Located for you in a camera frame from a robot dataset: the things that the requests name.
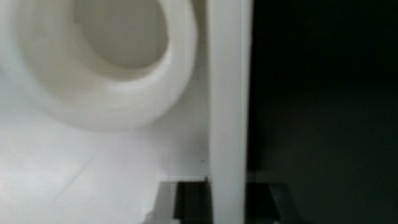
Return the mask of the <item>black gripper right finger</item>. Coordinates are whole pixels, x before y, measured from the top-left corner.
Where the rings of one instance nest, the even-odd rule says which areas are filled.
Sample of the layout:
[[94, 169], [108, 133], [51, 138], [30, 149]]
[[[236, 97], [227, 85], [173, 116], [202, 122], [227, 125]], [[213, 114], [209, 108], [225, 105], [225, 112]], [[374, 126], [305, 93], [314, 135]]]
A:
[[246, 224], [300, 224], [289, 188], [282, 183], [250, 183], [245, 201]]

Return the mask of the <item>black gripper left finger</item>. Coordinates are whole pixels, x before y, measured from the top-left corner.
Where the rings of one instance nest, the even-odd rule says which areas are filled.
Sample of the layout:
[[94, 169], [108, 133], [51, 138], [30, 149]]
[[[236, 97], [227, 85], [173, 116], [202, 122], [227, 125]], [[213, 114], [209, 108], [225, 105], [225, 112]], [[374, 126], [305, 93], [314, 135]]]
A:
[[204, 181], [161, 182], [142, 224], [209, 224], [209, 186]]

